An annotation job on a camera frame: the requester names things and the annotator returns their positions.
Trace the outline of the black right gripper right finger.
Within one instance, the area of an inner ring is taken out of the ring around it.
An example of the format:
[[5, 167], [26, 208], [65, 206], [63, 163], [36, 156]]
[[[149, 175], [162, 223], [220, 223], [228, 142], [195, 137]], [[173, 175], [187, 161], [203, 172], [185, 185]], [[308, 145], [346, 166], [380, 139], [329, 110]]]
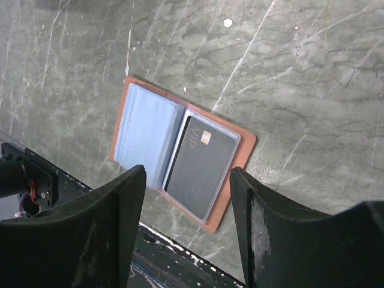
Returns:
[[382, 287], [383, 202], [329, 215], [240, 167], [230, 192], [247, 287]]

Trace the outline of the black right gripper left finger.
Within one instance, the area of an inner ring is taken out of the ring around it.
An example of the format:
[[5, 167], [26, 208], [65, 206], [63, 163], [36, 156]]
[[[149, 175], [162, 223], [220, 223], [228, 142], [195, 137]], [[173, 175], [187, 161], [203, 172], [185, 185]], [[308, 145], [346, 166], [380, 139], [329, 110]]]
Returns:
[[1, 286], [126, 287], [145, 190], [136, 165], [32, 218], [1, 221]]

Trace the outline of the pink leather card holder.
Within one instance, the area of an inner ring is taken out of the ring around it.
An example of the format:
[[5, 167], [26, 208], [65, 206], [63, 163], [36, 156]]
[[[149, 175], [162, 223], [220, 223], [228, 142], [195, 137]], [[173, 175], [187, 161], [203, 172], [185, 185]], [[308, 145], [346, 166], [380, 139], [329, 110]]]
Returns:
[[[165, 192], [165, 183], [182, 140], [186, 118], [190, 114], [197, 114], [220, 124], [241, 137], [205, 223], [197, 221]], [[110, 157], [125, 169], [142, 165], [146, 170], [146, 184], [150, 189], [162, 194], [207, 231], [215, 232], [231, 197], [230, 170], [246, 166], [256, 142], [254, 133], [150, 83], [128, 76], [124, 80]]]

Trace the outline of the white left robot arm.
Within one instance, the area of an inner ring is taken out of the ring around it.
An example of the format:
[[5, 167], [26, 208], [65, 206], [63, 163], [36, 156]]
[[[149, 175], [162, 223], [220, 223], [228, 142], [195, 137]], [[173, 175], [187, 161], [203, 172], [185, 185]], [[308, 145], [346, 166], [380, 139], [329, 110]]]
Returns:
[[1, 198], [30, 192], [26, 164], [21, 158], [1, 161], [0, 177]]

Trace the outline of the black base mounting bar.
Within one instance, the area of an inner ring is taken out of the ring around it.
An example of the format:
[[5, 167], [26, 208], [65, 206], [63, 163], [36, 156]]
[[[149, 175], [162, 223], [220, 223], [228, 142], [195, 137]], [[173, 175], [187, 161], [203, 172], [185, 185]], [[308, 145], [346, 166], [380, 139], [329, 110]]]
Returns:
[[[94, 190], [31, 150], [2, 143], [1, 161], [20, 158], [26, 164], [30, 192], [15, 194], [20, 212], [15, 218], [32, 218]], [[126, 287], [242, 287], [242, 283], [139, 221]]]

